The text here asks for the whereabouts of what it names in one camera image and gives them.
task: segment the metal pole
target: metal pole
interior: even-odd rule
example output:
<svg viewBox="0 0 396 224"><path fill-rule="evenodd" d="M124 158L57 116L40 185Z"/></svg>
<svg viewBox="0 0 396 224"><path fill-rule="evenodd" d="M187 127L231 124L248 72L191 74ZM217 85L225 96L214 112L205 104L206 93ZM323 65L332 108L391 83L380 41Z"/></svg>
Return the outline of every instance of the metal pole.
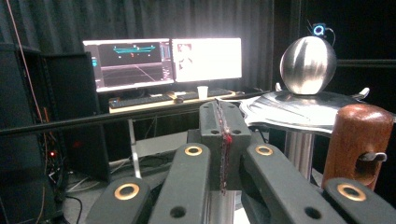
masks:
<svg viewBox="0 0 396 224"><path fill-rule="evenodd" d="M307 180L312 173L314 140L312 133L286 132L285 156Z"/></svg>
<svg viewBox="0 0 396 224"><path fill-rule="evenodd" d="M134 123L131 119L128 119L128 127L129 136L131 138L132 160L134 161L134 176L141 179L142 176L140 175L139 157L137 156L136 140L134 139Z"/></svg>
<svg viewBox="0 0 396 224"><path fill-rule="evenodd" d="M236 190L227 190L225 195L219 190L210 191L209 224L233 224Z"/></svg>

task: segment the metal hook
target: metal hook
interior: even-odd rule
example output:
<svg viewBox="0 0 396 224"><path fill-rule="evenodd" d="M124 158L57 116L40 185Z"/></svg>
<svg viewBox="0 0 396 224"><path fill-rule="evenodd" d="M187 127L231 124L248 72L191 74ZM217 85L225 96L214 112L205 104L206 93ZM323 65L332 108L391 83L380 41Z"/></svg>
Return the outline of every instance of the metal hook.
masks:
<svg viewBox="0 0 396 224"><path fill-rule="evenodd" d="M359 156L361 161L386 161L387 159L385 152L367 152Z"/></svg>

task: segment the white cup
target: white cup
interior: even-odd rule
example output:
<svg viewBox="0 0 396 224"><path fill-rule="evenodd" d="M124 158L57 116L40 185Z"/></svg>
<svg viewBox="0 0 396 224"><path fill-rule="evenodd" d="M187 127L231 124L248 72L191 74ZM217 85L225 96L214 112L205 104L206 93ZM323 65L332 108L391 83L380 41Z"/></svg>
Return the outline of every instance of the white cup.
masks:
<svg viewBox="0 0 396 224"><path fill-rule="evenodd" d="M207 86L199 86L198 89L198 98L199 100L207 99Z"/></svg>

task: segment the monitor screen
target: monitor screen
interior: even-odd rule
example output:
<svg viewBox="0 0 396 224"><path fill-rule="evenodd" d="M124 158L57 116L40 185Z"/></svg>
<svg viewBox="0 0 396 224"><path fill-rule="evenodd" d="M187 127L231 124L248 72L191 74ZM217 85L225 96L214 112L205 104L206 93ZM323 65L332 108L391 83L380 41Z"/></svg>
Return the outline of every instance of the monitor screen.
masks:
<svg viewBox="0 0 396 224"><path fill-rule="evenodd" d="M97 92L173 83L169 39L83 41L92 56Z"/></svg>
<svg viewBox="0 0 396 224"><path fill-rule="evenodd" d="M240 38L172 39L176 82L240 78Z"/></svg>

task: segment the brass ring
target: brass ring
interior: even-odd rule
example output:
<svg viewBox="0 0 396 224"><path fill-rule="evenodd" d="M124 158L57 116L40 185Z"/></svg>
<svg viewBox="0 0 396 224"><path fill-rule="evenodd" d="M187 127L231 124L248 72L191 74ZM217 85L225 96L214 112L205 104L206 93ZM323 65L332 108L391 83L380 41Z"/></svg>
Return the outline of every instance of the brass ring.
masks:
<svg viewBox="0 0 396 224"><path fill-rule="evenodd" d="M202 153L202 149L200 147L187 147L184 152L189 156L198 156Z"/></svg>
<svg viewBox="0 0 396 224"><path fill-rule="evenodd" d="M358 193L358 195L350 194L346 191L346 189L353 189ZM340 192L340 194L342 194L344 197L348 198L349 200L356 202L363 202L364 200L366 200L366 194L361 189L358 189L353 185L340 184L337 186L337 190L338 192Z"/></svg>
<svg viewBox="0 0 396 224"><path fill-rule="evenodd" d="M134 190L132 190L131 193L127 193L127 194L121 194L121 191L125 188L133 188ZM130 200L132 199L134 196L137 195L137 193L139 192L139 186L137 186L136 184L123 184L121 186L119 186L116 191L114 191L114 196L118 199L118 200Z"/></svg>
<svg viewBox="0 0 396 224"><path fill-rule="evenodd" d="M274 151L271 148L265 146L256 147L256 152L263 156L271 156L274 153Z"/></svg>

